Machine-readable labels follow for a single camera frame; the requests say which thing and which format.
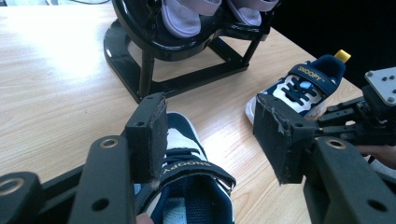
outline wooden table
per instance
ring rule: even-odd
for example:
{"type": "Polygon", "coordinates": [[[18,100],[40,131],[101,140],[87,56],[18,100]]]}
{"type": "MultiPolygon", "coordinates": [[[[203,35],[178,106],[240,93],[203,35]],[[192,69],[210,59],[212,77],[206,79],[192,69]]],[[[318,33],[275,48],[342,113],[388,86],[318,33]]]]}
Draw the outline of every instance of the wooden table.
{"type": "MultiPolygon", "coordinates": [[[[0,175],[31,171],[48,181],[83,164],[94,140],[123,130],[137,103],[103,53],[115,19],[110,5],[0,7],[0,175]]],[[[248,45],[225,40],[241,53],[248,45]]],[[[310,222],[303,185],[279,186],[244,108],[293,65],[313,59],[272,30],[247,71],[168,99],[169,111],[191,119],[209,160],[236,178],[236,223],[310,222]]],[[[219,62],[207,49],[182,62],[156,62],[154,76],[219,62]]],[[[328,104],[358,96],[360,90],[343,80],[328,104]]]]}

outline sneaker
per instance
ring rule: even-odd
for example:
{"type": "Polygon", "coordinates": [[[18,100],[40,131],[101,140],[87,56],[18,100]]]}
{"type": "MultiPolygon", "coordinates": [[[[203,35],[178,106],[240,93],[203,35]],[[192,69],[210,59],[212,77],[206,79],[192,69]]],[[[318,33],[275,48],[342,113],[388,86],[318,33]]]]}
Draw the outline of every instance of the sneaker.
{"type": "Polygon", "coordinates": [[[159,183],[136,192],[136,213],[154,223],[233,223],[230,199],[235,179],[207,161],[190,121],[168,114],[167,151],[159,183]]]}
{"type": "MultiPolygon", "coordinates": [[[[323,55],[313,62],[294,65],[287,75],[260,93],[274,95],[303,117],[314,117],[321,113],[324,101],[340,85],[349,58],[349,54],[339,50],[334,56],[323,55]]],[[[251,123],[255,109],[256,97],[253,97],[245,107],[251,123]]]]}

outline shoe rack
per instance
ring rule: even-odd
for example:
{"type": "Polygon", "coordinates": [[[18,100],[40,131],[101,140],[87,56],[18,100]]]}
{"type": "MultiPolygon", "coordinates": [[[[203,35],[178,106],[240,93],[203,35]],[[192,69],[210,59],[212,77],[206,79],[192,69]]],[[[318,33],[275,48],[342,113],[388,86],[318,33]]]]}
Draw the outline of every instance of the shoe rack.
{"type": "Polygon", "coordinates": [[[262,12],[262,24],[248,26],[237,22],[223,1],[214,16],[200,17],[200,34],[179,39],[169,34],[163,25],[161,1],[113,0],[113,7],[118,19],[106,31],[106,60],[138,103],[155,92],[171,97],[247,70],[254,51],[269,34],[274,16],[274,11],[262,12]],[[240,55],[221,40],[221,36],[249,40],[250,44],[245,54],[240,55]],[[141,66],[127,49],[131,41],[142,50],[141,66]],[[155,59],[177,63],[206,47],[224,63],[163,81],[153,80],[155,59]]]}

